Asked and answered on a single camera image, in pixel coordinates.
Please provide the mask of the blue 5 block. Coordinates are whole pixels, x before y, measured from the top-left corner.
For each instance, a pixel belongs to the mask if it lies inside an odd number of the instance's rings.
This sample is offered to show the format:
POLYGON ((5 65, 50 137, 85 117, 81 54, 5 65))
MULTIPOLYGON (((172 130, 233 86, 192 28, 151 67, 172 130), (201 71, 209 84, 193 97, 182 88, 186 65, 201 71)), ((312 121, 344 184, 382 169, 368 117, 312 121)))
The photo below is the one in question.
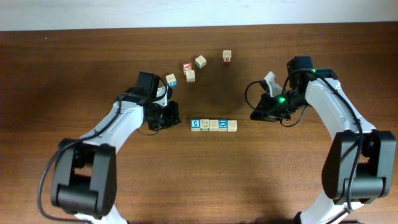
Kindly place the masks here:
POLYGON ((192 131, 201 131, 201 122, 199 119, 192 119, 190 126, 192 131))

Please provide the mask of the block with blue T side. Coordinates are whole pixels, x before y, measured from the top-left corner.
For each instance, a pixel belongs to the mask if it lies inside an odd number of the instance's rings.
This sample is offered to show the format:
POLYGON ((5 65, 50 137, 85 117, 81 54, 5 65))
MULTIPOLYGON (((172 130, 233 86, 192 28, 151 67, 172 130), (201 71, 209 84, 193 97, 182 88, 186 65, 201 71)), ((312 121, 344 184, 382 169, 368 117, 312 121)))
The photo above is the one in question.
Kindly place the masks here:
POLYGON ((227 132, 236 132, 238 129, 238 122, 236 120, 228 120, 227 132))

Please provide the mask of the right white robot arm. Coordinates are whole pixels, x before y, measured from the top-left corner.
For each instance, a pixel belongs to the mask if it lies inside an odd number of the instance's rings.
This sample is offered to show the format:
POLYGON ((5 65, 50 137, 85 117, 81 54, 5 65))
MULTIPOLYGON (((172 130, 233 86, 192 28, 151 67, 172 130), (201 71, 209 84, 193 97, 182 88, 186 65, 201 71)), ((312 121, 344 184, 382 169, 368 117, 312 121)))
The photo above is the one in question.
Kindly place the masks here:
POLYGON ((282 86, 269 72, 258 84, 264 90, 251 120, 283 123, 311 106, 327 128, 332 144, 322 169, 323 190, 294 223, 340 223, 347 215, 389 194, 397 141, 379 131, 345 95, 337 74, 314 68, 309 56, 287 63, 282 86))

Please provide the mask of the block with animal drawing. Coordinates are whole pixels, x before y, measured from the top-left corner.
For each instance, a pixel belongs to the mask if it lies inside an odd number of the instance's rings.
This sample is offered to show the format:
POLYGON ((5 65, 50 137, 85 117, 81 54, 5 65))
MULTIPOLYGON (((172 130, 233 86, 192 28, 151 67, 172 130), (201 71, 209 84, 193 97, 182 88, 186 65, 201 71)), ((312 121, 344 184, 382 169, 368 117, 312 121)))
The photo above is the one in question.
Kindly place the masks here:
POLYGON ((200 120, 200 130, 201 131, 209 131, 210 129, 210 120, 209 119, 201 119, 200 120))

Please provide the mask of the blue D block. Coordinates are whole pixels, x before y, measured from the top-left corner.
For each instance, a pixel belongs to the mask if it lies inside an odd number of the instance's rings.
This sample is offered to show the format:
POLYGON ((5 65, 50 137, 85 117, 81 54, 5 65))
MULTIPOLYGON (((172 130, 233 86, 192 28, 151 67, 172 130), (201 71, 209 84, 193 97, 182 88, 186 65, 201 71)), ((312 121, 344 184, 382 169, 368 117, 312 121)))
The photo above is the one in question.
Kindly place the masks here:
POLYGON ((227 119, 219 119, 218 120, 218 131, 227 131, 228 130, 228 120, 227 119))

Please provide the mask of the block 5 with green side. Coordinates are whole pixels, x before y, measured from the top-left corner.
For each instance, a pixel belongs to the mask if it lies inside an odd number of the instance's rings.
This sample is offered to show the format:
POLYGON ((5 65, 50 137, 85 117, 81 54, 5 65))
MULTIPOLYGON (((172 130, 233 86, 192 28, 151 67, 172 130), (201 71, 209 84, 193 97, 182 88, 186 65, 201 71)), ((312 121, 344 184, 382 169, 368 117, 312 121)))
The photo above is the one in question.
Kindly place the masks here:
POLYGON ((209 131, 219 131, 219 120, 210 119, 209 120, 209 131))

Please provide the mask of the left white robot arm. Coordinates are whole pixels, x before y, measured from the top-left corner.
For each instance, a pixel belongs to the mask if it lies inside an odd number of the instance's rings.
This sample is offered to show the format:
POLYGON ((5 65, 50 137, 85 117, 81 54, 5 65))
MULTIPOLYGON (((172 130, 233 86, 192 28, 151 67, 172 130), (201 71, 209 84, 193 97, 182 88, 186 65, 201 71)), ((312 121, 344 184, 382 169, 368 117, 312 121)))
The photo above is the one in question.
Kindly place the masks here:
POLYGON ((49 162, 55 167, 52 205, 73 215, 72 222, 127 223, 114 204, 116 154, 144 123, 153 135, 180 123, 178 103, 171 99, 175 84, 140 72, 136 85, 117 96, 91 131, 78 139, 63 139, 49 162))

